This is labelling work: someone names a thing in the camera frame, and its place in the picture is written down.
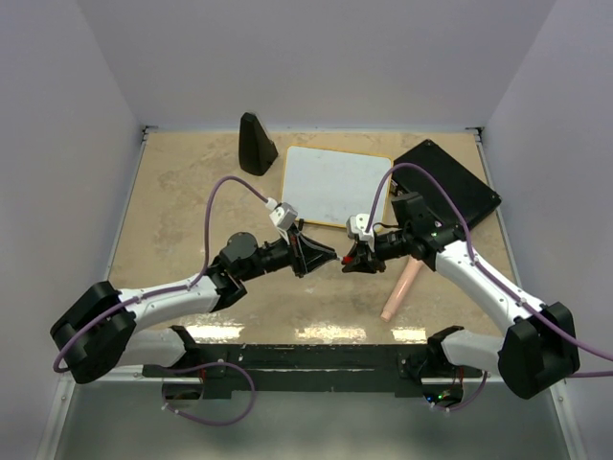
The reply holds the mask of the black flat electronic box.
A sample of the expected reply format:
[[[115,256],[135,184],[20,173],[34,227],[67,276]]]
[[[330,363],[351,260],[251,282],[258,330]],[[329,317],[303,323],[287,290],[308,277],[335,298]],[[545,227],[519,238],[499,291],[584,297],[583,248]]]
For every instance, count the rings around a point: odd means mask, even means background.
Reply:
[[[430,173],[447,192],[470,230],[491,215],[501,197],[458,160],[426,139],[394,161],[413,163]],[[402,168],[392,174],[394,194],[419,193],[430,212],[442,224],[458,223],[457,216],[437,187],[422,173]]]

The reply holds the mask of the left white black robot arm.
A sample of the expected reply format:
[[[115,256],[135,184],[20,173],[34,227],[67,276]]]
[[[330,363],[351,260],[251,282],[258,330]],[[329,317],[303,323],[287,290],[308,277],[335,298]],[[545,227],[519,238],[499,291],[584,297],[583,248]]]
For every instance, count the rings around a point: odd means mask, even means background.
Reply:
[[[58,348],[54,369],[90,383],[122,365],[154,364],[177,376],[191,374],[198,352],[177,332],[151,328],[172,319],[225,310],[246,294],[245,282],[284,268],[302,278],[336,260],[334,249],[296,227],[276,241],[258,243],[246,232],[231,236],[204,273],[156,287],[116,289],[97,282],[52,326]]]

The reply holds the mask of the yellow framed whiteboard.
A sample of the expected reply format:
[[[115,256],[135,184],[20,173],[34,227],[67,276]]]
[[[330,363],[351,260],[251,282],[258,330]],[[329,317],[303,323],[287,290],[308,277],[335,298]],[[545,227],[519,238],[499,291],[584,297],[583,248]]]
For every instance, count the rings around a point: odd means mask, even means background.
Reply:
[[[291,146],[282,178],[282,201],[307,223],[343,227],[349,217],[383,218],[393,166],[387,156]]]

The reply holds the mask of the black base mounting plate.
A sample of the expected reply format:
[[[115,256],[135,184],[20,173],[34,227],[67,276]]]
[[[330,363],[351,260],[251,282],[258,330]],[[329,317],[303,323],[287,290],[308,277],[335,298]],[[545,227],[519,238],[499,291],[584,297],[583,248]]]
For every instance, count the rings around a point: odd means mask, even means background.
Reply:
[[[187,355],[164,371],[146,365],[146,378],[178,378],[180,369],[212,363],[208,369],[184,376],[204,383],[206,399],[227,399],[234,391],[248,391],[245,370],[260,392],[391,393],[400,398],[419,398],[442,392],[457,378],[482,376],[480,370],[462,370],[437,362],[425,344],[409,345],[247,345],[193,344]]]

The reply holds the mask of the black wedge stand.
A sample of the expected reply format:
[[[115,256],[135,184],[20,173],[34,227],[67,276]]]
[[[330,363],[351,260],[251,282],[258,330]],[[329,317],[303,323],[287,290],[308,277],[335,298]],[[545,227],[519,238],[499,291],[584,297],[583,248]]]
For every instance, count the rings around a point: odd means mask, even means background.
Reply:
[[[240,168],[254,176],[265,175],[278,158],[278,150],[254,112],[240,117],[238,161]]]

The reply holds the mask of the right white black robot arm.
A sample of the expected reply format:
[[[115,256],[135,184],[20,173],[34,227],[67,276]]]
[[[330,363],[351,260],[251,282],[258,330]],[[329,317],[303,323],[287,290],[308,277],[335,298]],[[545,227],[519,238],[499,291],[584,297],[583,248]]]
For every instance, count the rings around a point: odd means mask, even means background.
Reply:
[[[342,265],[346,273],[377,273],[386,261],[409,256],[452,282],[493,321],[501,336],[449,327],[428,339],[426,363],[440,377],[460,366],[498,375],[516,396],[527,400],[566,379],[580,367],[573,344],[572,313],[531,296],[479,256],[460,224],[436,220],[417,193],[393,198],[398,228],[377,234],[369,215],[347,221],[353,241]]]

